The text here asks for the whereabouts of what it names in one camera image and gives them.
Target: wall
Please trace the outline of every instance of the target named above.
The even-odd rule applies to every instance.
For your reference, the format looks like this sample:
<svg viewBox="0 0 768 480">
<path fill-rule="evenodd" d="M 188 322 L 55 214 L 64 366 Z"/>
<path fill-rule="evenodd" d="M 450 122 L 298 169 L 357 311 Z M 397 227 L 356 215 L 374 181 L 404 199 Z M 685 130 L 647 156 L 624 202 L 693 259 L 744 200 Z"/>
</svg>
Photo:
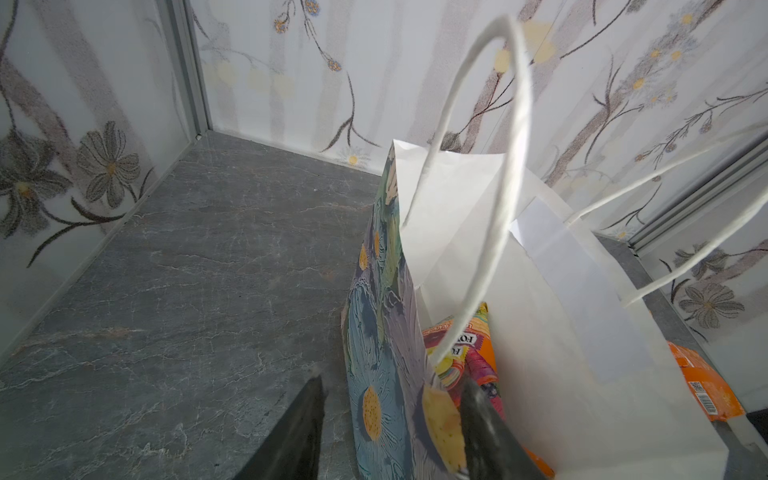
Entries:
<svg viewBox="0 0 768 480">
<path fill-rule="evenodd" d="M 701 248 L 768 185 L 753 175 L 732 197 L 715 200 L 669 239 L 643 252 L 654 278 Z M 768 408 L 768 207 L 686 275 L 662 289 L 748 412 Z"/>
<path fill-rule="evenodd" d="M 764 121 L 768 3 L 755 0 L 191 0 L 214 127 L 379 173 L 430 142 L 453 75 L 497 15 L 523 22 L 535 81 L 529 167 L 583 207 L 709 139 Z M 514 72 L 486 48 L 448 149 L 499 153 Z M 745 144 L 740 139 L 736 144 Z M 587 217 L 628 238 L 718 163 L 717 148 Z"/>
<path fill-rule="evenodd" d="M 3 2 L 0 353 L 190 143 L 154 0 Z M 108 301 L 120 292 L 101 286 Z"/>
</svg>

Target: chip bag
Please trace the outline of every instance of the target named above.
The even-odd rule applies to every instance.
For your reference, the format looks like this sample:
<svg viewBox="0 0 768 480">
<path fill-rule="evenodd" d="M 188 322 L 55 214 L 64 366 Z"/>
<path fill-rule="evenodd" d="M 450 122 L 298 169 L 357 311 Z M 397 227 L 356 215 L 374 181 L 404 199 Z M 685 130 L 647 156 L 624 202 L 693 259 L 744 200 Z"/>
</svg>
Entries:
<svg viewBox="0 0 768 480">
<path fill-rule="evenodd" d="M 710 421 L 725 422 L 746 413 L 723 377 L 698 353 L 672 342 L 667 343 L 683 371 L 688 388 L 699 401 L 699 405 Z"/>
<path fill-rule="evenodd" d="M 424 346 L 427 349 L 428 355 L 440 343 L 445 332 L 451 327 L 452 322 L 453 317 L 450 316 L 437 325 L 422 331 Z M 488 329 L 487 303 L 483 302 L 480 304 L 478 311 L 475 312 L 467 328 L 464 329 L 464 333 L 451 348 L 451 353 L 435 369 L 456 408 L 458 408 L 462 401 L 462 382 L 471 380 L 476 382 L 485 392 L 502 420 L 505 419 L 502 399 L 498 392 L 496 357 L 493 353 L 491 333 Z M 455 449 L 452 451 L 452 455 L 464 455 L 463 446 L 462 442 L 462 450 L 459 452 L 458 449 Z M 525 449 L 525 451 L 542 473 L 549 478 L 554 477 L 554 471 L 541 457 L 530 452 L 528 449 Z"/>
</svg>

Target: orange package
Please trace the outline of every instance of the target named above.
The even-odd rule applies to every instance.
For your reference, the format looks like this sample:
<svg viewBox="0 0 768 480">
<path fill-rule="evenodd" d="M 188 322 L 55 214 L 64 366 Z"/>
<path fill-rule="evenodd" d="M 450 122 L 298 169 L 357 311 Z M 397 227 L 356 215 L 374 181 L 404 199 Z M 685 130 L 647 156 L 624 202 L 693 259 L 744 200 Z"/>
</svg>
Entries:
<svg viewBox="0 0 768 480">
<path fill-rule="evenodd" d="M 437 347 L 452 324 L 453 316 L 450 316 L 422 332 L 424 346 L 427 348 L 428 354 L 432 353 L 435 347 Z M 456 408 L 458 408 L 462 401 L 462 380 L 470 379 L 480 386 L 502 420 L 505 419 L 502 399 L 498 393 L 496 356 L 493 353 L 491 332 L 488 328 L 487 303 L 483 302 L 480 304 L 477 312 L 475 312 L 475 315 L 464 329 L 464 333 L 451 348 L 451 353 L 437 365 L 435 370 Z M 455 452 L 454 455 L 456 457 L 463 457 L 463 448 L 462 442 L 462 451 Z M 554 478 L 554 470 L 547 465 L 544 459 L 525 447 L 523 449 L 547 478 Z"/>
<path fill-rule="evenodd" d="M 683 371 L 688 388 L 696 396 L 710 421 L 725 422 L 746 413 L 723 377 L 709 366 L 701 355 L 672 342 L 667 343 Z"/>
</svg>

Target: floral paper bag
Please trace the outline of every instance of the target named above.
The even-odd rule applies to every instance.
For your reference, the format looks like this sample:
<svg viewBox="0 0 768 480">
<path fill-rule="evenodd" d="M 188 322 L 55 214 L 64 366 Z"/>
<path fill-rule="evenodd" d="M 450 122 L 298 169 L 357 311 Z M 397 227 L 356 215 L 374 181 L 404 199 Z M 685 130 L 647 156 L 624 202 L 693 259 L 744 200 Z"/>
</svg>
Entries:
<svg viewBox="0 0 768 480">
<path fill-rule="evenodd" d="M 392 146 L 342 312 L 357 462 L 363 478 L 454 478 L 461 425 L 427 363 L 397 193 Z"/>
</svg>

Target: gray marble floor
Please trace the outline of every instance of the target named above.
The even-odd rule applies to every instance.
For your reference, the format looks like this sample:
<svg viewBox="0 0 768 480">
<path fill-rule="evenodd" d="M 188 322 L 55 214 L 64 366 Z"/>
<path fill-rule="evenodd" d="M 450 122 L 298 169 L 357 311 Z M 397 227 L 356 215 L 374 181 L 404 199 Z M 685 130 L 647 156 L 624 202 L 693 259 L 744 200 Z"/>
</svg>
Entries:
<svg viewBox="0 0 768 480">
<path fill-rule="evenodd" d="M 313 371 L 320 478 L 356 477 L 339 311 L 378 182 L 207 134 L 0 369 L 0 478 L 229 478 Z M 660 293 L 645 302 L 698 349 Z M 765 479 L 717 428 L 726 478 Z"/>
</svg>

